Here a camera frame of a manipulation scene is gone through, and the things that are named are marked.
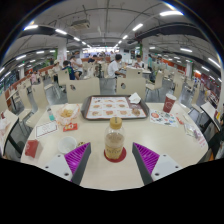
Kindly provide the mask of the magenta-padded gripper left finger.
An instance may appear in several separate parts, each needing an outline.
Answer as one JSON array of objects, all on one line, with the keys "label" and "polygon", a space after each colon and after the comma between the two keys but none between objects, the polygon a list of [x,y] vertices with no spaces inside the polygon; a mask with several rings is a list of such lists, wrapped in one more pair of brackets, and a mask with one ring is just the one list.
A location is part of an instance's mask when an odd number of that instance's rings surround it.
[{"label": "magenta-padded gripper left finger", "polygon": [[90,154],[91,143],[86,143],[65,155],[56,154],[47,164],[43,166],[43,169],[65,180],[75,183],[76,185],[79,185],[81,183]]}]

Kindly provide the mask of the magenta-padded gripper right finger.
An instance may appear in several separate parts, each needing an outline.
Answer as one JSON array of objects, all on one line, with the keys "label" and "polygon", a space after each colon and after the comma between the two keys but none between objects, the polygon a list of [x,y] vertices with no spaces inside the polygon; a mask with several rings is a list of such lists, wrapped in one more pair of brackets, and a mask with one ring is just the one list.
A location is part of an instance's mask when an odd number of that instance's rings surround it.
[{"label": "magenta-padded gripper right finger", "polygon": [[169,155],[159,155],[138,143],[133,144],[132,153],[145,185],[182,169]]}]

